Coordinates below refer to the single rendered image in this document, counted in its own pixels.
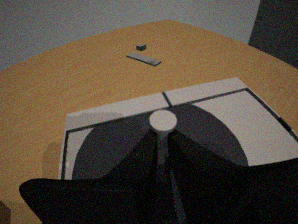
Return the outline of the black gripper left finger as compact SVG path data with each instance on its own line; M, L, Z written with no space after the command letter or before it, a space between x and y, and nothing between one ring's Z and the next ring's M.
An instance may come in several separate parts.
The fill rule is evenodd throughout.
M157 135L145 133L128 156L100 179L32 179L20 185L25 204L41 222L153 224Z

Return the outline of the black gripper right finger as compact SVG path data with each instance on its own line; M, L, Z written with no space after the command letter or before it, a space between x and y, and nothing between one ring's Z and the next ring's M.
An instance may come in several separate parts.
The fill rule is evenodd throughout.
M174 129L168 152L188 224L235 224L249 202L298 185L298 157L242 167Z

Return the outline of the grey metal pin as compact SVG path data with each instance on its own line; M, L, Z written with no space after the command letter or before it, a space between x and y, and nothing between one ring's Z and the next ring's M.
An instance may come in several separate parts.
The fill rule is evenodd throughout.
M176 129L177 119L172 112L156 111L149 116L149 127L157 135L157 164L165 163L168 133Z

